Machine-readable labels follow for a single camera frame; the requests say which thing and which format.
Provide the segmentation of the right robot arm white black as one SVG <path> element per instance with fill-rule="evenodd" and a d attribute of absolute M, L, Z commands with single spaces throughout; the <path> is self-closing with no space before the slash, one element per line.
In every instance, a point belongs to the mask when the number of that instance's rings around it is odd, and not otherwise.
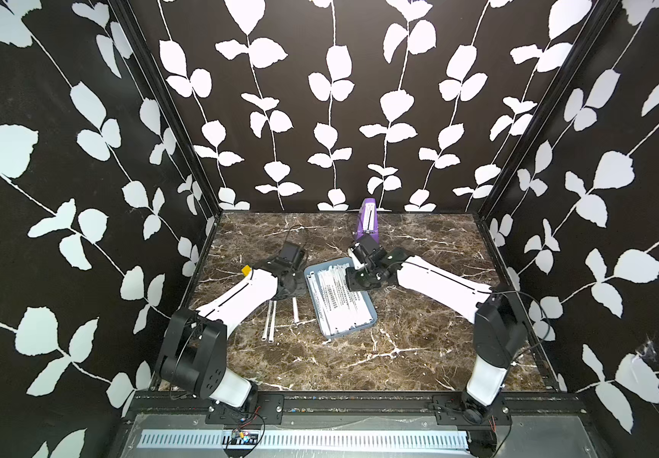
<path fill-rule="evenodd" d="M 515 294 L 466 280 L 403 248 L 388 251 L 371 235 L 353 242 L 348 253 L 352 259 L 352 266 L 346 269 L 350 290 L 371 291 L 395 284 L 446 305 L 473 325 L 476 360 L 452 410 L 470 425 L 487 421 L 527 342 L 526 326 L 510 302 Z"/>

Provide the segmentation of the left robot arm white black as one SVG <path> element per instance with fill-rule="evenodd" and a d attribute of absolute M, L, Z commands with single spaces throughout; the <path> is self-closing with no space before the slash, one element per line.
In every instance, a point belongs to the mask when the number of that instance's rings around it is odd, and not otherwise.
<path fill-rule="evenodd" d="M 156 362 L 159 377 L 185 392 L 249 411 L 257 388 L 228 368 L 228 339 L 260 305 L 306 293 L 306 250 L 285 242 L 278 254 L 244 269 L 244 278 L 195 310 L 181 308 L 167 326 Z"/>

